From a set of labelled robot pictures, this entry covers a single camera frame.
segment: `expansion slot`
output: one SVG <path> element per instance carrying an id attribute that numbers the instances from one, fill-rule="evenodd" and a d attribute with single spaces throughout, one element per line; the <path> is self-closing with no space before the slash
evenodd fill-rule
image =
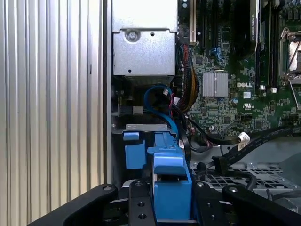
<path id="1" fill-rule="evenodd" d="M 278 87 L 279 9 L 271 10 L 270 20 L 269 87 Z"/>
<path id="2" fill-rule="evenodd" d="M 197 42 L 197 0 L 190 1 L 190 42 Z"/>
<path id="3" fill-rule="evenodd" d="M 211 48 L 218 47 L 218 12 L 218 0 L 213 0 L 211 8 Z"/>
<path id="4" fill-rule="evenodd" d="M 198 42 L 200 49 L 206 49 L 207 0 L 199 1 Z"/>
<path id="5" fill-rule="evenodd" d="M 231 11 L 231 0 L 224 0 L 222 19 L 224 21 L 229 21 Z"/>

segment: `screw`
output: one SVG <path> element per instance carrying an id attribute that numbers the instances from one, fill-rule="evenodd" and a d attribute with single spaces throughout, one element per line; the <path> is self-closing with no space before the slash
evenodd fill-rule
<path id="1" fill-rule="evenodd" d="M 295 35 L 288 35 L 287 37 L 288 37 L 288 39 L 289 39 L 290 41 L 296 39 L 296 36 L 295 36 Z"/>
<path id="2" fill-rule="evenodd" d="M 202 182 L 197 182 L 197 186 L 203 187 L 203 186 L 204 186 L 204 183 L 202 183 Z"/>
<path id="3" fill-rule="evenodd" d="M 111 186 L 106 186 L 106 187 L 103 188 L 103 190 L 109 191 L 109 190 L 112 190 L 112 187 Z"/>
<path id="4" fill-rule="evenodd" d="M 229 190 L 232 192 L 237 192 L 237 188 L 235 188 L 235 187 L 229 187 Z"/>
<path id="5" fill-rule="evenodd" d="M 141 181 L 137 181 L 137 182 L 135 183 L 135 185 L 136 185 L 136 186 L 141 186 L 142 183 L 141 183 Z"/>
<path id="6" fill-rule="evenodd" d="M 134 41 L 137 37 L 137 34 L 136 34 L 136 32 L 130 32 L 128 34 L 128 37 L 129 37 L 130 40 Z"/>

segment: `black mounting arm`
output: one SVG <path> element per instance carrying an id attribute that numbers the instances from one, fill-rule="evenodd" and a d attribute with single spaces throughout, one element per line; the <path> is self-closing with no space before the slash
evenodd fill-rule
<path id="1" fill-rule="evenodd" d="M 117 194 L 115 186 L 99 185 L 28 226 L 101 225 L 105 205 L 113 201 Z"/>
<path id="2" fill-rule="evenodd" d="M 225 201 L 232 203 L 240 225 L 300 225 L 301 215 L 243 187 L 226 186 L 222 190 L 222 196 Z"/>

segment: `capacitor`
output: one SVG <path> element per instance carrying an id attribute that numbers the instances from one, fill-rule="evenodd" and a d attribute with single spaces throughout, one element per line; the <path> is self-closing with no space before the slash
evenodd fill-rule
<path id="1" fill-rule="evenodd" d="M 301 71 L 301 50 L 297 52 L 297 71 Z"/>
<path id="2" fill-rule="evenodd" d="M 293 19 L 294 20 L 299 20 L 299 11 L 297 9 L 295 9 L 295 11 L 293 13 Z"/>
<path id="3" fill-rule="evenodd" d="M 296 0 L 292 0 L 292 1 L 288 4 L 288 6 L 289 6 L 290 8 L 293 8 L 295 5 L 296 5 Z"/>
<path id="4" fill-rule="evenodd" d="M 233 102 L 235 105 L 237 105 L 237 104 L 238 104 L 238 99 L 237 99 L 237 98 L 233 98 L 233 99 L 232 99 L 232 102 Z"/>
<path id="5" fill-rule="evenodd" d="M 288 16 L 287 16 L 288 20 L 292 20 L 293 19 L 293 11 L 289 10 L 288 11 Z"/>

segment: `blue cable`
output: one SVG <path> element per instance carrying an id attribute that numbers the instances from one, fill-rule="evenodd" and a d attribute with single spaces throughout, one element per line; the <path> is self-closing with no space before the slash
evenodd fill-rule
<path id="1" fill-rule="evenodd" d="M 178 128 L 177 128 L 177 125 L 175 124 L 175 122 L 172 120 L 172 118 L 169 117 L 169 116 L 167 116 L 167 115 L 165 115 L 165 114 L 163 114 L 163 113 L 161 113 L 161 112 L 156 111 L 156 110 L 153 109 L 153 108 L 150 106 L 150 104 L 149 104 L 149 101 L 148 101 L 149 93 L 150 93 L 153 89 L 157 89 L 157 88 L 167 89 L 169 95 L 171 95 L 171 94 L 173 93 L 173 92 L 171 91 L 171 89 L 170 89 L 168 86 L 166 86 L 166 85 L 156 85 L 156 86 L 153 86 L 153 87 L 149 88 L 149 89 L 145 92 L 145 94 L 144 94 L 144 97 L 143 97 L 143 103 L 144 103 L 144 106 L 145 106 L 145 108 L 146 108 L 147 110 L 149 110 L 149 111 L 152 112 L 153 114 L 156 114 L 156 115 L 162 117 L 163 119 L 165 119 L 165 120 L 168 122 L 168 124 L 170 125 L 171 129 L 176 133 L 177 138 L 178 138 L 178 135 L 179 135 L 179 133 L 178 133 Z"/>

